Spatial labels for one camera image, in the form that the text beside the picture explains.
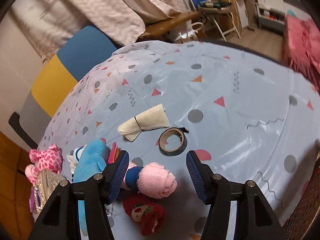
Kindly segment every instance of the ribbed rubber pad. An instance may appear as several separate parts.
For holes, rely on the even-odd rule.
[[[112,203],[117,196],[119,195],[119,191],[121,188],[122,181],[124,179],[125,173],[127,171],[127,167],[129,165],[129,154],[126,153],[122,158],[119,166],[116,169],[115,174],[111,180],[111,193],[109,195],[109,201]]]
[[[204,190],[204,180],[190,153],[187,153],[186,163],[193,186],[197,192],[197,196],[200,200],[202,200],[203,203],[205,203],[207,197]]]

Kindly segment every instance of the glittery gold pouch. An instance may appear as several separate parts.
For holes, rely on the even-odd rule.
[[[38,215],[40,214],[42,208],[56,186],[64,179],[65,178],[63,176],[47,169],[43,169],[40,172],[34,190],[36,210]]]

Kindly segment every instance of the metal screw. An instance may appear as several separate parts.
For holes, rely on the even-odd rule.
[[[256,183],[254,181],[252,181],[252,180],[248,180],[247,185],[249,187],[254,187],[256,185]]]
[[[102,174],[101,173],[97,173],[97,174],[95,174],[94,176],[93,176],[93,178],[95,179],[95,180],[99,180],[99,179],[102,179]]]
[[[65,187],[66,185],[68,185],[68,181],[66,179],[60,182],[60,186]]]
[[[214,174],[212,177],[213,177],[215,180],[220,180],[220,179],[222,179],[222,176],[221,176],[220,174]]]

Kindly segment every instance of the plastic table cover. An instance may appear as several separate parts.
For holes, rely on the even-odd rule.
[[[190,131],[187,149],[178,156],[160,153],[157,140],[165,129],[144,131],[134,142],[117,132],[120,124],[160,103],[172,127]],[[186,153],[195,150],[230,181],[254,180],[284,224],[313,171],[319,110],[319,95],[301,74],[263,57],[198,41],[145,41],[117,50],[74,87],[39,149],[56,143],[66,160],[75,148],[101,138],[108,147],[116,142],[138,166],[164,165],[178,186],[158,201],[167,222],[147,239],[200,239],[209,206],[197,198]],[[68,161],[62,174],[71,179]],[[143,238],[120,200],[107,208],[115,239]],[[235,217],[232,202],[227,239],[233,239]]]

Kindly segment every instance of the pink bedspread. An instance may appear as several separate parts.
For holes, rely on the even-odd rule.
[[[282,62],[320,91],[320,32],[312,19],[286,16]]]

